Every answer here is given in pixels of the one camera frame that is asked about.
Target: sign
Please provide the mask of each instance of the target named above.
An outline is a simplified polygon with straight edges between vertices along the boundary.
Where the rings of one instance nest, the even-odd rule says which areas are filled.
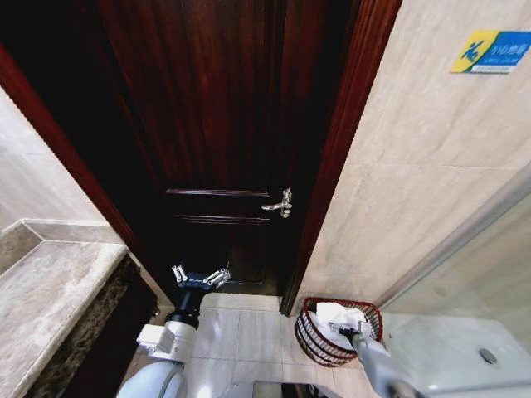
[[[509,73],[531,45],[531,32],[475,31],[451,67],[452,73]]]

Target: door lever handle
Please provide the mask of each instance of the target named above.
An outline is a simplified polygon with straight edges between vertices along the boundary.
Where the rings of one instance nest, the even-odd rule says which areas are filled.
[[[282,218],[288,218],[291,213],[290,209],[291,207],[293,207],[290,201],[291,201],[291,191],[289,188],[287,188],[282,192],[281,203],[276,203],[275,205],[264,205],[262,206],[262,210],[272,211],[272,210],[280,209],[280,216]]]
[[[290,209],[293,207],[289,203],[277,203],[276,205],[264,205],[262,210],[278,210],[278,209]]]

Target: wooden door frame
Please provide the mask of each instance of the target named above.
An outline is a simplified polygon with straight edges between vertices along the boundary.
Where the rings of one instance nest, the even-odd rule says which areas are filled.
[[[343,75],[329,118],[309,208],[297,245],[295,266],[280,305],[280,311],[284,315],[289,315],[295,305],[304,272],[332,200],[401,2],[402,0],[362,0],[358,9],[358,18],[346,51]],[[1,43],[0,84],[125,244],[139,257],[146,270],[150,274],[161,275],[155,260],[144,250],[131,225],[81,159]],[[157,281],[164,290],[174,289],[172,279],[157,278]]]

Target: wire basket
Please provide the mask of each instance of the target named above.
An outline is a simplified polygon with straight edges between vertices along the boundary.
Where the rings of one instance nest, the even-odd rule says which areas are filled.
[[[354,350],[347,350],[329,341],[312,322],[309,311],[315,312],[317,303],[334,302],[347,308],[357,308],[363,312],[367,322],[373,327],[372,338],[382,340],[382,315],[378,307],[362,301],[335,300],[331,298],[308,297],[304,299],[302,311],[295,322],[295,336],[300,347],[314,362],[321,366],[338,367],[358,357]]]

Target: glass shower panel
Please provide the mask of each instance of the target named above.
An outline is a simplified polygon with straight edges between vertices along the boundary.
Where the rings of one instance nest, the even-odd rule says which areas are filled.
[[[531,196],[382,312],[390,352],[428,394],[531,385]]]

